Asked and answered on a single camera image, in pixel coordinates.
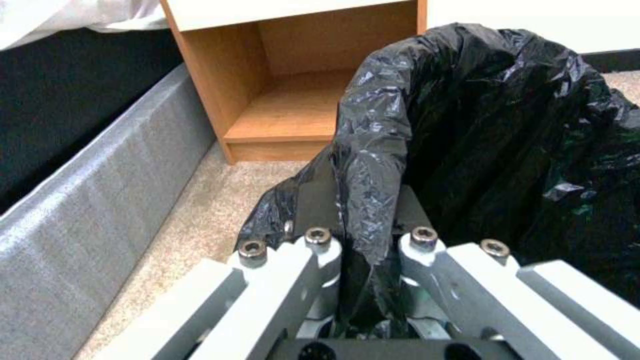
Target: black baseboard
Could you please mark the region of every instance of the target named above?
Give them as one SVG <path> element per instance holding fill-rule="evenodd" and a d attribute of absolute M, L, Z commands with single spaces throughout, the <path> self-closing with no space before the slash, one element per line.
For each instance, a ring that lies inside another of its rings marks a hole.
<path fill-rule="evenodd" d="M 582 58 L 599 72 L 640 70 L 640 49 L 588 53 Z"/>

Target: open shelf compartment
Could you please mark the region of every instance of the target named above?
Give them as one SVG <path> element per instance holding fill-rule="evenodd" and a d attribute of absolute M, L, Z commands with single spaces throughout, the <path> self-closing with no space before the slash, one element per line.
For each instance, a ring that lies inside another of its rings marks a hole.
<path fill-rule="evenodd" d="M 310 160 L 372 51 L 416 34 L 415 1 L 173 34 L 227 161 Z"/>

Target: wooden shelf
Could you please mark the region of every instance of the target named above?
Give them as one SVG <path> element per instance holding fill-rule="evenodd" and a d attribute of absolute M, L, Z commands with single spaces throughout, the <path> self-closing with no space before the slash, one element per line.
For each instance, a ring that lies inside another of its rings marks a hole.
<path fill-rule="evenodd" d="M 311 160 L 354 69 L 426 19 L 425 0 L 250 2 L 160 0 L 231 164 Z"/>
<path fill-rule="evenodd" d="M 274 79 L 240 114 L 227 143 L 329 142 L 338 102 L 354 70 L 310 72 Z"/>

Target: hex socket screw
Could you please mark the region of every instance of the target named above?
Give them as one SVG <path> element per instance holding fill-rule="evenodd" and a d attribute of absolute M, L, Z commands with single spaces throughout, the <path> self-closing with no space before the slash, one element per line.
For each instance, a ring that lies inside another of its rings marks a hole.
<path fill-rule="evenodd" d="M 315 253 L 325 252 L 331 244 L 331 231 L 325 227 L 311 227 L 305 232 L 305 244 Z"/>
<path fill-rule="evenodd" d="M 411 245 L 415 248 L 431 252 L 438 243 L 438 233 L 426 226 L 417 226 L 411 231 Z"/>
<path fill-rule="evenodd" d="M 480 241 L 480 249 L 503 266 L 507 264 L 507 259 L 509 255 L 511 255 L 509 247 L 502 241 L 496 239 L 483 239 Z"/>
<path fill-rule="evenodd" d="M 284 222 L 284 240 L 290 240 L 293 237 L 293 220 Z"/>
<path fill-rule="evenodd" d="M 248 240 L 238 249 L 240 264 L 248 268 L 259 268 L 267 262 L 267 245 L 263 240 Z"/>

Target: crumpled plastic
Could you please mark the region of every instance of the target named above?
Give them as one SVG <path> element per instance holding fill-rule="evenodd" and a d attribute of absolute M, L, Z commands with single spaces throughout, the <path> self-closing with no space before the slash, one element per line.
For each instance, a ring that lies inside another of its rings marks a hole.
<path fill-rule="evenodd" d="M 238 240 L 276 247 L 297 187 L 318 179 L 338 186 L 343 336 L 410 335 L 390 235 L 403 183 L 448 246 L 499 239 L 521 265 L 563 259 L 640 305 L 640 110 L 529 31 L 451 24 L 373 52 L 333 142 L 263 195 Z"/>

